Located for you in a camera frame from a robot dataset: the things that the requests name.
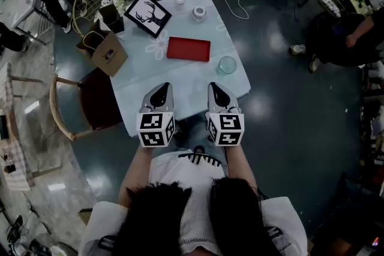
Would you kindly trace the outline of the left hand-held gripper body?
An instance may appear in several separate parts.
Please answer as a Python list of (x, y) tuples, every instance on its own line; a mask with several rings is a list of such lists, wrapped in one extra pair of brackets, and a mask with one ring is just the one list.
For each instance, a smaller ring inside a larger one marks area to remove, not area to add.
[(173, 108), (142, 107), (136, 117), (136, 131), (142, 147), (167, 147), (175, 132)]

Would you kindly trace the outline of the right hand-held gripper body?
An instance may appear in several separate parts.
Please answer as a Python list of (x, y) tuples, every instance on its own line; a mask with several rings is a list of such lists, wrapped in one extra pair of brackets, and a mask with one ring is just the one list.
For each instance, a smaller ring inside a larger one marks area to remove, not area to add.
[(207, 130), (216, 146), (238, 146), (245, 130), (244, 115), (237, 113), (206, 114)]

